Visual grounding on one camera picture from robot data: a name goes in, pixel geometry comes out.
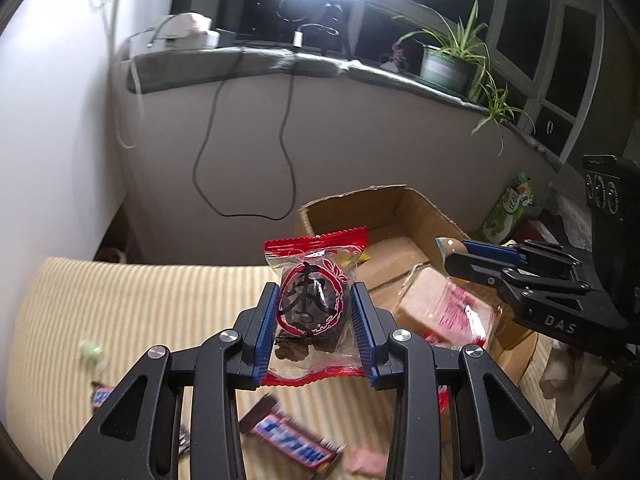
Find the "green pot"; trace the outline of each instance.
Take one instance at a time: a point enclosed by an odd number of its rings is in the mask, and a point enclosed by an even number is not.
[[[425,46],[420,78],[456,94],[466,95],[478,67],[464,59],[437,54],[437,51],[436,46]]]

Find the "blue gripper pad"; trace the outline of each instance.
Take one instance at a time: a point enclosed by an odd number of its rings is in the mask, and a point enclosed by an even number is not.
[[[527,264],[524,256],[519,254],[515,249],[497,246],[495,244],[487,244],[484,242],[476,242],[474,240],[464,240],[462,243],[466,247],[466,250],[475,256],[489,258],[490,260],[497,260],[499,262],[504,262],[509,266],[519,268],[522,268]]]
[[[264,311],[260,332],[255,344],[254,370],[252,371],[252,381],[259,386],[267,375],[269,369],[269,359],[271,349],[273,349],[273,339],[276,331],[276,308],[278,307],[278,296],[280,287],[274,286],[268,299],[268,306]]]
[[[351,286],[351,320],[360,351],[362,368],[369,383],[375,388],[380,378],[376,363],[376,346],[360,293],[361,291],[356,288],[356,284]]]

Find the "green snack bag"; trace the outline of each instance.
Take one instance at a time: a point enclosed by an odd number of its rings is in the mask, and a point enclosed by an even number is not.
[[[535,200],[529,177],[518,173],[484,220],[478,232],[479,238],[494,244],[502,243],[518,225],[526,207]]]

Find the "open cardboard box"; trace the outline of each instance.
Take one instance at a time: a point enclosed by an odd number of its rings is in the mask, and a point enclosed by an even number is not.
[[[468,239],[426,197],[402,185],[370,187],[310,202],[300,208],[296,235],[314,236],[360,226],[366,226],[369,233],[366,252],[370,259],[358,266],[356,279],[367,285],[376,306],[389,311],[394,310],[404,279],[414,266],[429,262],[445,273],[436,237]],[[508,354],[508,375],[517,382],[533,354],[535,344],[531,339],[526,347],[530,349],[528,354],[519,348],[531,332],[513,323],[510,307],[492,288],[456,281],[496,312],[502,312],[488,351],[500,364],[505,350],[518,348],[515,354]]]

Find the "power cord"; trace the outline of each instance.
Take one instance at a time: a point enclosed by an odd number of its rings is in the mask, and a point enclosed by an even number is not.
[[[240,62],[242,61],[242,58],[244,57],[244,47],[241,47],[240,54],[234,61],[233,65],[225,75],[220,85],[218,85],[218,88],[216,89],[216,92],[213,96],[213,102],[211,104],[211,112],[209,115],[209,123],[207,125],[207,133],[205,134],[204,140],[202,141],[202,145],[198,150],[198,155],[196,156],[196,159],[193,163],[193,171],[191,173],[191,181],[193,182],[193,187],[196,189],[196,191],[198,192],[198,194],[200,195],[204,203],[207,204],[207,206],[219,216],[222,216],[224,218],[241,218],[241,217],[264,218],[266,220],[277,222],[280,220],[284,220],[287,216],[289,216],[293,211],[293,208],[295,208],[296,206],[296,200],[298,199],[298,184],[296,182],[296,173],[293,168],[293,163],[291,161],[291,158],[289,157],[289,152],[287,151],[287,148],[284,145],[284,131],[287,127],[287,123],[289,122],[289,114],[291,112],[291,102],[293,101],[293,89],[294,89],[294,82],[295,82],[296,67],[298,65],[298,54],[294,52],[293,55],[294,55],[294,62],[293,62],[293,66],[291,67],[291,73],[289,77],[289,91],[287,94],[287,104],[285,107],[284,116],[282,118],[282,124],[280,125],[280,131],[278,133],[278,142],[280,143],[280,149],[282,150],[284,158],[287,161],[287,165],[289,167],[289,174],[291,177],[291,188],[292,188],[291,206],[289,207],[287,212],[284,213],[284,215],[279,216],[277,218],[273,216],[257,214],[257,213],[227,214],[227,213],[221,212],[218,208],[216,208],[216,206],[213,205],[211,200],[209,200],[206,193],[204,193],[204,191],[200,187],[200,184],[198,183],[198,167],[200,166],[202,154],[204,153],[204,150],[207,148],[209,139],[211,138],[213,121],[216,117],[216,111],[218,110],[218,99],[220,97],[220,93],[222,92],[222,89],[225,87],[225,84],[232,78],[232,75],[234,74],[235,70],[238,68],[238,66],[240,65]]]
[[[607,377],[609,377],[610,373],[611,373],[611,370],[607,368],[607,370],[603,373],[602,377],[598,380],[598,382],[593,387],[593,389],[587,394],[586,397],[584,397],[582,402],[578,404],[578,407],[569,417],[569,420],[567,421],[567,424],[564,427],[564,430],[562,431],[562,435],[560,435],[560,438],[558,439],[558,442],[560,444],[562,444],[562,441],[569,433],[569,430],[571,429],[571,425],[574,423],[575,417],[578,416],[578,413],[582,411],[582,409],[587,405],[587,403],[593,398],[593,396],[597,393],[597,391],[602,387],[602,385],[604,384],[604,381],[607,380]]]
[[[107,17],[106,5],[108,3],[112,3],[111,9],[111,21]],[[116,99],[113,92],[113,65],[114,65],[114,24],[116,20],[117,7],[119,0],[100,0],[99,5],[95,5],[93,0],[89,0],[89,5],[93,10],[99,10],[100,16],[102,18],[102,25],[104,27],[104,37],[107,43],[107,89],[108,89],[108,102],[110,103],[108,106],[111,107],[111,117],[113,118],[113,129],[115,131],[116,140],[118,144],[125,150],[130,150],[131,148],[135,148],[135,144],[127,144],[122,136],[122,124],[120,122],[119,110],[116,105]],[[140,109],[140,114],[143,116],[142,111],[142,98],[138,96],[138,107]]]
[[[153,35],[151,36],[151,39],[149,40],[149,42],[146,44],[146,46],[148,48],[151,48],[152,46],[154,46],[154,43],[156,42],[156,40],[158,39],[158,36],[160,36],[160,33],[162,32],[162,29],[164,28],[164,26],[169,23],[171,20],[174,20],[175,18],[177,18],[178,16],[180,16],[180,14],[172,14],[171,16],[167,16],[162,23],[160,23],[160,25],[158,25],[156,27],[156,30],[154,31]]]

